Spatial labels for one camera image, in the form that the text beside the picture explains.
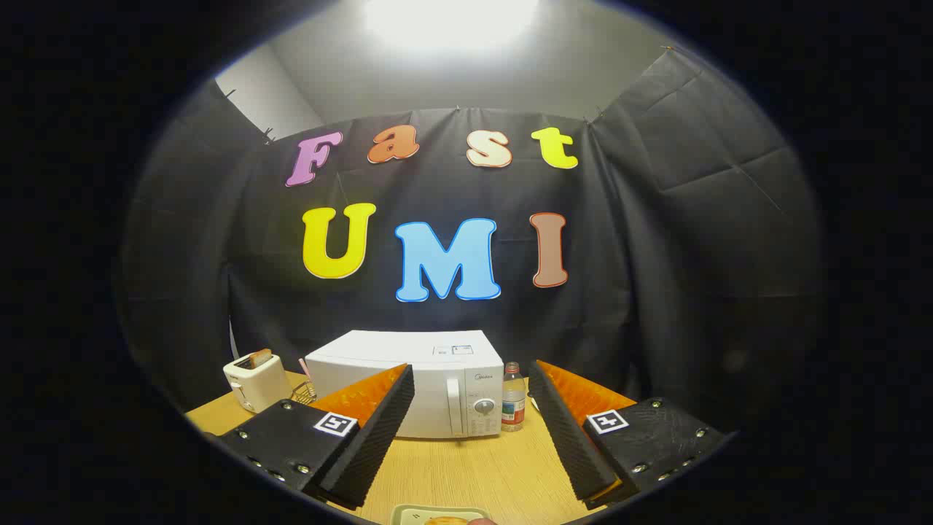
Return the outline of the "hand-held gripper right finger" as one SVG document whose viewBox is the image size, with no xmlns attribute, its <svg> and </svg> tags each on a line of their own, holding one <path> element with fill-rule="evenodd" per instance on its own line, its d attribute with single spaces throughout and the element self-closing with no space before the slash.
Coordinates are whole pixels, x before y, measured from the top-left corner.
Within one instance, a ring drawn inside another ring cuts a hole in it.
<svg viewBox="0 0 933 525">
<path fill-rule="evenodd" d="M 665 397 L 633 401 L 544 361 L 530 366 L 528 391 L 589 509 L 656 491 L 730 439 Z"/>
</svg>

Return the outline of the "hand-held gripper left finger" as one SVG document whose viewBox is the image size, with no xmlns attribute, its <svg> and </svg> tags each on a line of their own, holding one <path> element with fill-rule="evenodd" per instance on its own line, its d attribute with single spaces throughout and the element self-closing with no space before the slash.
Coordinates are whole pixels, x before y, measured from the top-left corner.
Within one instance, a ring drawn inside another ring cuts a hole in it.
<svg viewBox="0 0 933 525">
<path fill-rule="evenodd" d="M 322 502 L 354 510 L 364 499 L 415 395 L 402 363 L 307 405 L 282 399 L 219 436 L 227 454 Z"/>
</svg>

